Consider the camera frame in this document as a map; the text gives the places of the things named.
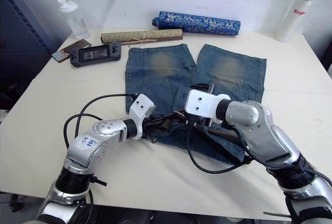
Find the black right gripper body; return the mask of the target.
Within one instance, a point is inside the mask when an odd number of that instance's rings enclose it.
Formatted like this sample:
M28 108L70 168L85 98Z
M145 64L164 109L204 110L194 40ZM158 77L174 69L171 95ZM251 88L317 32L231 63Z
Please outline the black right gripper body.
M214 84L198 83L190 86L185 101L185 113L190 124L197 131L205 131L211 127L216 117L216 96L213 94Z

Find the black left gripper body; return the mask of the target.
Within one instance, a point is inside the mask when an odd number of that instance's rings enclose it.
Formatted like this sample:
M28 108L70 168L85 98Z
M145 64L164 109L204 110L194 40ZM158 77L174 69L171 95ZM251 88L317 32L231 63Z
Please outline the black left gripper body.
M156 136L169 134L171 128L171 118L162 115L152 115L143 120L143 134L142 138L156 143L158 139Z

